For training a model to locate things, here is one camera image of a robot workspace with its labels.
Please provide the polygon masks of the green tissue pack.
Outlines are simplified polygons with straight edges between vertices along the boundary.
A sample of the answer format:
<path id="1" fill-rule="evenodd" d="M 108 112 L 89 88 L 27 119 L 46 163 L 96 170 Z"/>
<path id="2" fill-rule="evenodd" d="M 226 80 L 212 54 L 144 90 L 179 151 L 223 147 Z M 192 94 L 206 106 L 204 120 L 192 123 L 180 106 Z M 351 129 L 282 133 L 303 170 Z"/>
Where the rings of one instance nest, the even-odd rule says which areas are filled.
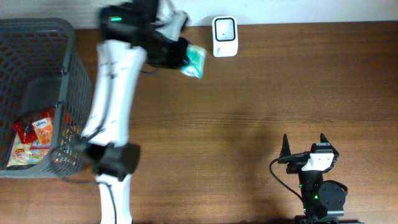
<path id="1" fill-rule="evenodd" d="M 204 71 L 206 50 L 197 45 L 189 45 L 187 48 L 188 65 L 183 66 L 180 71 L 182 74 L 201 79 Z"/>

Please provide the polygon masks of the orange tissue pack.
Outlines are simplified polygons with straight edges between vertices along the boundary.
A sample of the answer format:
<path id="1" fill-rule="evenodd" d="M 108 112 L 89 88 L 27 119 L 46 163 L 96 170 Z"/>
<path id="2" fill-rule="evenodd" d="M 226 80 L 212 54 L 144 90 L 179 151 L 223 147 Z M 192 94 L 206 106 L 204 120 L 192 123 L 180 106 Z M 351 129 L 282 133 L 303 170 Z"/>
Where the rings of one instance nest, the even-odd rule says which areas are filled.
<path id="1" fill-rule="evenodd" d="M 52 141 L 53 124 L 51 118 L 43 118 L 32 123 L 37 139 L 41 145 L 49 146 Z"/>

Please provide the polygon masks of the red candy bag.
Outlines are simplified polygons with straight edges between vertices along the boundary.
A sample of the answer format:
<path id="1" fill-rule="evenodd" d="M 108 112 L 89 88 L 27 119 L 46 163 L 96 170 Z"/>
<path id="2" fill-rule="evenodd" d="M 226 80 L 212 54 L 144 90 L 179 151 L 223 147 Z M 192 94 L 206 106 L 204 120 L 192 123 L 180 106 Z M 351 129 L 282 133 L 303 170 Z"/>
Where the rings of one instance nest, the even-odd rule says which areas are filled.
<path id="1" fill-rule="evenodd" d="M 41 112 L 25 113 L 17 118 L 12 124 L 12 128 L 17 133 L 21 143 L 28 144 L 38 140 L 32 123 L 44 118 L 54 119 L 55 108 L 43 110 Z"/>

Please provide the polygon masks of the yellow snack bag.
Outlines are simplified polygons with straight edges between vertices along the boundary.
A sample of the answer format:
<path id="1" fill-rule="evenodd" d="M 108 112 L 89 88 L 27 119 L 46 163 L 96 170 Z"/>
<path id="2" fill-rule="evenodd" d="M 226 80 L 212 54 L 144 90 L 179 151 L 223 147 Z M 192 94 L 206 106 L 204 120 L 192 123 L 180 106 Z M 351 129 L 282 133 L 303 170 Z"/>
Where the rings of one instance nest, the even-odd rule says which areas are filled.
<path id="1" fill-rule="evenodd" d="M 49 149 L 49 144 L 42 145 L 38 139 L 23 144 L 16 134 L 9 153 L 7 167 L 37 164 L 47 155 Z"/>

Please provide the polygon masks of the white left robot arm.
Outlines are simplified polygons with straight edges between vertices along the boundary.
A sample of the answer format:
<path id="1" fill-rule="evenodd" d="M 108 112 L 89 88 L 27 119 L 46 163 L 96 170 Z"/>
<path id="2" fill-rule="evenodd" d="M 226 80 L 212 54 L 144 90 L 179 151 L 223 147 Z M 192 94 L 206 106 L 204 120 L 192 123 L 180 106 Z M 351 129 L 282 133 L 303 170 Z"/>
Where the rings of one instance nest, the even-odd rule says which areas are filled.
<path id="1" fill-rule="evenodd" d="M 129 119 L 144 65 L 188 65 L 181 33 L 188 14 L 171 1 L 127 1 L 99 10 L 101 42 L 90 115 L 76 149 L 89 160 L 99 187 L 102 223 L 131 223 L 130 186 L 141 149 L 129 142 Z"/>

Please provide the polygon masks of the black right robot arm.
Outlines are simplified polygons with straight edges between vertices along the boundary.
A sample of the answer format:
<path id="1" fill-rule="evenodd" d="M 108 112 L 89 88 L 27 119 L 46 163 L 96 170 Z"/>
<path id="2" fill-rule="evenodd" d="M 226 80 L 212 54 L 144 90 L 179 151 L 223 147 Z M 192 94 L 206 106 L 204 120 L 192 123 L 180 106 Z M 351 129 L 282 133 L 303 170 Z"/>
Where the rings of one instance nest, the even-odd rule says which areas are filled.
<path id="1" fill-rule="evenodd" d="M 294 223 L 338 223 L 344 215 L 343 205 L 348 194 L 347 186 L 334 180 L 324 180 L 323 175 L 334 168 L 339 152 L 324 134 L 312 144 L 309 151 L 292 154 L 287 135 L 282 140 L 279 164 L 287 164 L 286 173 L 297 174 L 303 215 Z"/>

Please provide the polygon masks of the white barcode scanner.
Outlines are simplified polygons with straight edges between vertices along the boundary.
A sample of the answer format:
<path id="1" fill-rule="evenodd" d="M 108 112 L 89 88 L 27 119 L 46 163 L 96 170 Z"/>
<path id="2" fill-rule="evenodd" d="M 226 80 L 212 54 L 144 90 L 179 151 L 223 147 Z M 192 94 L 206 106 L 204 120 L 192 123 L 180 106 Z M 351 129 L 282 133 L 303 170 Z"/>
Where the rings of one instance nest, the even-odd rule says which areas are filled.
<path id="1" fill-rule="evenodd" d="M 237 21 L 232 16 L 218 16 L 212 20 L 213 55 L 234 57 L 238 52 Z"/>

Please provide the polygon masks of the grey plastic mesh basket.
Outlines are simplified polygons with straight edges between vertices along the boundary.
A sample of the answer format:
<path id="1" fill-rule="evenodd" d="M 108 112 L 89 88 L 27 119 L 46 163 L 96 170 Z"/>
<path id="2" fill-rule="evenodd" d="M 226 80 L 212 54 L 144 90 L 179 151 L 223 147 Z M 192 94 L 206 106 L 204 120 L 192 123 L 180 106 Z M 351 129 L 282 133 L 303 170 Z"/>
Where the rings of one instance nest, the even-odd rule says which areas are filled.
<path id="1" fill-rule="evenodd" d="M 1 20 L 1 178 L 68 177 L 84 166 L 70 141 L 90 113 L 91 80 L 75 49 L 75 30 L 63 19 Z M 7 166 L 21 118 L 53 109 L 50 152 L 32 165 Z"/>

